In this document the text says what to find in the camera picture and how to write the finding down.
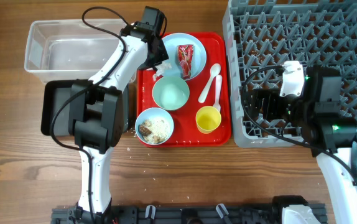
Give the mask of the white napkin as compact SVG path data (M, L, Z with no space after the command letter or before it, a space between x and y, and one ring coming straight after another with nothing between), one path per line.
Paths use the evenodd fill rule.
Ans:
M160 65L156 66L156 72L153 74L153 81L156 81L159 76L162 76L166 70L170 70L172 68L169 62L162 62Z

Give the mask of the red snack wrapper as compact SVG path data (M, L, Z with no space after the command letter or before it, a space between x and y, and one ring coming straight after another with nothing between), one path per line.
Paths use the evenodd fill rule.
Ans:
M183 79L191 76L193 51L194 46L191 44L178 46L178 62L183 71Z

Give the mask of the yellow plastic cup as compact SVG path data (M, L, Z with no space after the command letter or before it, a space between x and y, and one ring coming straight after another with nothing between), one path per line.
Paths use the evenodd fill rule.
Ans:
M204 106L197 111L195 121L199 132L210 134L221 124L221 114L213 106Z

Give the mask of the mint green bowl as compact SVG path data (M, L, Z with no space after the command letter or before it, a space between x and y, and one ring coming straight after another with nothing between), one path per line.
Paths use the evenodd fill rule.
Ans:
M164 110L175 111L183 107L190 96L186 81L179 77L162 77L152 89L152 98Z

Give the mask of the light blue bowl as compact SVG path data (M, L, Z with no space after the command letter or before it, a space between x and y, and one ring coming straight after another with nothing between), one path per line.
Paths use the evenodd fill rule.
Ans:
M135 130L136 130L136 134L138 136L138 138L145 144L148 144L145 142L145 140L143 139L142 135L139 133L138 131L138 126L146 119L152 119L152 118L164 118L170 126L170 135L168 136L168 139L173 135L173 131L174 131L174 121L172 116L166 111L163 110L162 108L149 108L144 110L143 112L140 113L140 115L137 117L136 119L136 123L135 123ZM160 144L148 144L151 146L157 146L157 145L161 145L165 142L167 142L167 140L165 140L164 142L160 143Z

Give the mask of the rice and food scraps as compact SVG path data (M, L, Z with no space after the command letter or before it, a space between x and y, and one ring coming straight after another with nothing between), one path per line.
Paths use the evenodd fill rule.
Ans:
M164 118L152 118L144 120L138 131L148 144L160 144L170 135L169 123Z

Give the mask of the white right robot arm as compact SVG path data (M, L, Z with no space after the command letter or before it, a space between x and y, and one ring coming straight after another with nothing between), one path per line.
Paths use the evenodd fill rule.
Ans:
M280 88L248 88L263 70L243 83L245 117L255 123L257 114L284 119L301 128L302 141L277 138L309 148L324 176L337 223L357 223L357 121L340 114L341 76L321 66L303 68L297 61L274 66L282 74Z

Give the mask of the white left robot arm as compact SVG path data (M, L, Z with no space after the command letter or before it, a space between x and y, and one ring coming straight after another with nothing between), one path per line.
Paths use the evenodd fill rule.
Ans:
M137 70L157 70L168 59L162 41L167 19L162 11L145 7L141 21L117 34L118 47L88 80L77 80L69 106L68 132L81 155L83 188L77 208L92 217L111 205L108 174L113 147L123 133L123 91Z

